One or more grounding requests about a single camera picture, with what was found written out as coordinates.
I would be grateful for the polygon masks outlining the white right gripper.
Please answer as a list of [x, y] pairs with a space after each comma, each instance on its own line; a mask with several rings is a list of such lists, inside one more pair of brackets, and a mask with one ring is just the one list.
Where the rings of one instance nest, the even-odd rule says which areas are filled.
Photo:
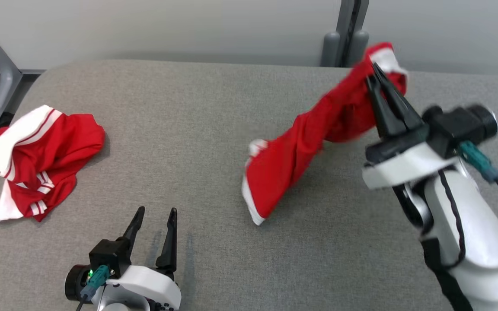
[[365, 83], [381, 140], [365, 148], [362, 179], [368, 189], [397, 187], [456, 165], [427, 143], [429, 127], [377, 63]]

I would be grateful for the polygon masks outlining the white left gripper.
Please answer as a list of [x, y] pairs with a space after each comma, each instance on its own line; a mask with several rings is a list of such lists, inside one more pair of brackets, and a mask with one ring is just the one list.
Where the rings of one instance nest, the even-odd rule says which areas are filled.
[[[131, 256], [146, 208], [138, 207], [122, 238], [128, 242], [126, 254]], [[167, 221], [167, 234], [156, 270], [130, 266], [121, 277], [106, 266], [91, 269], [75, 265], [65, 278], [65, 297], [78, 301], [77, 310], [93, 305], [97, 311], [178, 311], [182, 294], [176, 282], [165, 275], [174, 275], [177, 268], [178, 211], [172, 208]]]

